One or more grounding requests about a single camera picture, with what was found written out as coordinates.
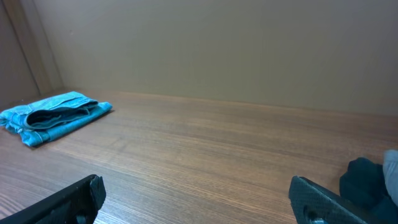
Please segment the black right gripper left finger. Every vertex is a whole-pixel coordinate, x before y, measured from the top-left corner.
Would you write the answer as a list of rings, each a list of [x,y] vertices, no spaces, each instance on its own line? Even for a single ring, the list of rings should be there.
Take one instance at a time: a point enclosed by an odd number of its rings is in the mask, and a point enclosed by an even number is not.
[[[1,224],[66,224],[95,221],[106,199],[103,178],[91,174],[1,220]]]

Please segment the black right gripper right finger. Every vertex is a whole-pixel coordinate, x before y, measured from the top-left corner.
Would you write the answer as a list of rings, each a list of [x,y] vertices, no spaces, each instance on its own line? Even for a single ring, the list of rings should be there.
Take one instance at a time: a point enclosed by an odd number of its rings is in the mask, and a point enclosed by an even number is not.
[[[305,177],[292,177],[289,199],[298,224],[370,223],[369,214]]]

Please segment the grey shorts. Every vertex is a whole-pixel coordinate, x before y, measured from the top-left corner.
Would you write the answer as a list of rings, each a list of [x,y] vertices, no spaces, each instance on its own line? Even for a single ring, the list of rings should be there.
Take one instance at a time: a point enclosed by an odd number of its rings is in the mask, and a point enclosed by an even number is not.
[[[397,150],[387,150],[384,152],[384,162],[382,165],[384,180],[388,194],[392,201],[398,204],[398,152]]]

